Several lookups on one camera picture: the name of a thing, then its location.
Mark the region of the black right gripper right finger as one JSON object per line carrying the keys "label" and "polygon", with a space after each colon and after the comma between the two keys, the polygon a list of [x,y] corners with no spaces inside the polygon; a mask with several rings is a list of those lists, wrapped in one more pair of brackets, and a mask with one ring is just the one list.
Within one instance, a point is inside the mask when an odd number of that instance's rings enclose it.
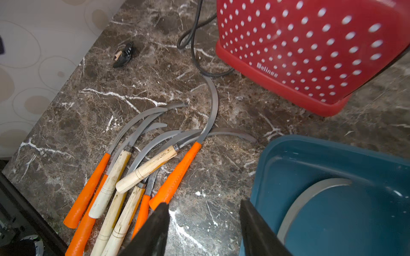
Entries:
{"label": "black right gripper right finger", "polygon": [[249,200],[241,201],[239,215],[246,256],[291,256]]}

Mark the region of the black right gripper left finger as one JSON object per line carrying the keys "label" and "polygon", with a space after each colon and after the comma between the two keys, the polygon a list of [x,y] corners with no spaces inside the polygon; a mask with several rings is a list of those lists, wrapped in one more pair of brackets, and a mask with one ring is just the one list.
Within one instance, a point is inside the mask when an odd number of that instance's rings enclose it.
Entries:
{"label": "black right gripper left finger", "polygon": [[169,223],[169,205],[160,203],[120,256],[163,256]]}

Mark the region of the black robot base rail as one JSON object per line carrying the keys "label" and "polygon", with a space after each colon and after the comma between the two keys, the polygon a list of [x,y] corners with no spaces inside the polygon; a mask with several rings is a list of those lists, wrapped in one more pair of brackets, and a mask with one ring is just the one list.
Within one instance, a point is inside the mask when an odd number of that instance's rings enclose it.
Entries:
{"label": "black robot base rail", "polygon": [[1,173],[1,255],[63,256],[67,244]]}

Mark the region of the orange handle sickle small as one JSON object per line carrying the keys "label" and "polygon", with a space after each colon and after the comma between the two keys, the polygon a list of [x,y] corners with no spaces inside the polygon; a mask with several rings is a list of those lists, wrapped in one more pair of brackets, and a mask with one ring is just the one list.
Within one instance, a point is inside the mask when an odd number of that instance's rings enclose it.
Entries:
{"label": "orange handle sickle small", "polygon": [[132,234],[132,239],[134,239],[135,235],[140,231],[140,229],[143,227],[145,222],[147,221],[148,218],[148,212],[149,212],[149,201],[151,199],[151,193],[155,184],[155,180],[157,178],[159,169],[155,170],[150,176],[148,177],[148,182],[146,185],[146,190],[144,193],[144,196],[142,198],[142,202],[140,205],[139,213],[138,213],[138,218],[135,224],[135,228],[133,230]]}

